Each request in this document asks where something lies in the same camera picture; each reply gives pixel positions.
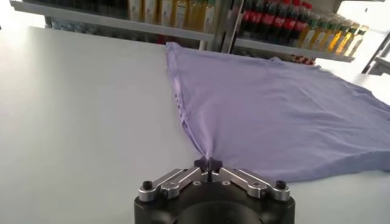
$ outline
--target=plastic bottle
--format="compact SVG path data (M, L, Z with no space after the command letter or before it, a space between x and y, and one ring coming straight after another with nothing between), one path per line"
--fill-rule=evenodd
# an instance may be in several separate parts
M129 0L129 18L132 21L141 21L142 0Z
M211 33L214 27L215 16L215 0L208 0L208 4L205 10L204 23L202 31L205 33Z
M362 26L360 30L358 31L358 34L355 36L355 38L352 41L352 44L349 46L345 56L353 57L353 55L358 50L361 42L363 42L363 36L367 32L368 26Z
M247 0L244 6L243 18L241 20L241 26L239 28L239 35L243 37L250 37L250 28L254 26L252 24L251 16L253 10L253 0Z
M293 31L293 28L298 18L299 6L300 6L299 0L292 0L292 5L290 5L287 11L285 22L283 23L283 27L279 33L279 38L278 38L279 44L283 44L283 45L289 44L290 34Z
M359 24L353 23L351 28L348 30L348 33L344 39L344 41L341 43L340 47L337 49L336 54L345 54L349 45L353 41L355 34L357 33L359 29Z
M311 13L310 22L307 28L303 30L298 39L297 47L308 48L314 33L316 32L317 24L320 16L317 13Z
M346 35L348 34L348 30L351 26L351 21L350 20L345 20L342 25L340 30L337 32L335 38L331 41L327 52L329 53L335 53L337 49L340 47L341 43L344 41Z
M302 5L299 7L299 15L297 17L297 22L295 23L295 26L292 29L290 34L290 41L289 41L290 46L297 45L299 35L308 25L307 22L309 21L311 8L312 8L311 4L307 2L303 2Z
M328 32L329 28L329 17L326 15L322 15L321 19L318 22L317 29L310 40L310 44L308 46L308 49L315 50L319 49L322 40L325 37L325 34Z
M261 21L257 30L259 39L262 40L267 39L268 30L272 22L274 22L276 6L277 6L276 0L266 0L264 2L263 16L261 17Z
M290 4L290 0L283 0L279 2L276 6L276 13L274 22L271 24L269 28L269 33L267 40L273 43L277 42L277 38L280 30L282 29L283 23L285 22L288 5Z
M186 0L175 0L173 6L173 25L176 28L184 28L187 23L188 16L188 1Z
M324 39L322 39L320 46L315 50L326 51L326 49L329 47L329 44L335 38L335 35L337 31L340 29L340 27L341 27L341 22L337 18L333 18L329 22L328 31L326 32Z
M159 8L159 22L162 26L171 26L172 25L172 10L173 10L173 0L161 0Z
M258 38L258 30L261 25L261 18L264 16L263 15L264 11L264 1L263 0L254 0L253 3L253 10L252 10L252 15L251 17L251 33L250 37L252 38Z
M144 0L144 18L145 23L157 22L157 0Z
M191 30L201 30L204 15L202 11L204 11L205 4L203 0L191 0L190 2L190 14L188 15L188 28Z

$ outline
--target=refrigerator shelf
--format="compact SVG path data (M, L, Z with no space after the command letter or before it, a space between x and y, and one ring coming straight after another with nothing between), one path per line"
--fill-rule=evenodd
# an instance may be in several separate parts
M78 12L68 9L61 9L47 5L11 0L11 6L19 12L27 12L44 16L51 16L79 23L90 23L100 26L115 27L139 32L156 33L172 37L187 38L191 40L213 41L214 35L209 33L184 30L173 27L160 26L156 24L141 23L126 19L118 19L90 13Z
M245 38L237 38L235 41L235 46L257 49L262 51L269 51L269 52L278 52L282 54L301 55L308 58L323 58L323 59L344 61L344 62L351 62L355 59L353 57L346 57L343 55L336 55L327 52L312 51L308 49L282 46L277 44L245 39Z

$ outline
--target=wrinkled cloth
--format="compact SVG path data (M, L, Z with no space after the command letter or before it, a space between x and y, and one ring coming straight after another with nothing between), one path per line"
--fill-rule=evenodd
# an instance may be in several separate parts
M304 181L390 170L390 106L319 68L167 44L182 125L225 166Z

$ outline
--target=white table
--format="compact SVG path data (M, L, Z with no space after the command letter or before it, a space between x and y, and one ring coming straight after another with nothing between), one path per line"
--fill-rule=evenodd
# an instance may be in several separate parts
M141 182L198 157L164 46L0 32L1 224L133 223ZM389 185L379 171L291 184L296 223L388 223Z

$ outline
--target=shelf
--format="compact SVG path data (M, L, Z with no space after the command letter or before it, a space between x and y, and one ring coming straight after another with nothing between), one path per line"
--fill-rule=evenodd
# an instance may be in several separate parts
M326 53L321 51L312 51L308 49L270 44L270 43L265 43L265 42L250 40L250 39L243 39L243 38L237 38L235 42L235 46L258 49L262 51L278 52L282 54L301 55L308 58L310 57L323 58L323 59L344 61L344 62L351 62L355 59L353 57L346 57L342 55L336 55L336 54L331 54L331 53Z
M134 30L147 33L156 33L173 37L187 38L191 40L212 41L214 36L209 33L201 33L191 30L178 29L173 27L159 26L155 24L139 23L126 19L117 19L107 16L94 15L68 9L61 9L47 5L11 0L11 6L19 12L27 12L44 16L62 18L80 23L97 24L100 26L115 27L126 30Z

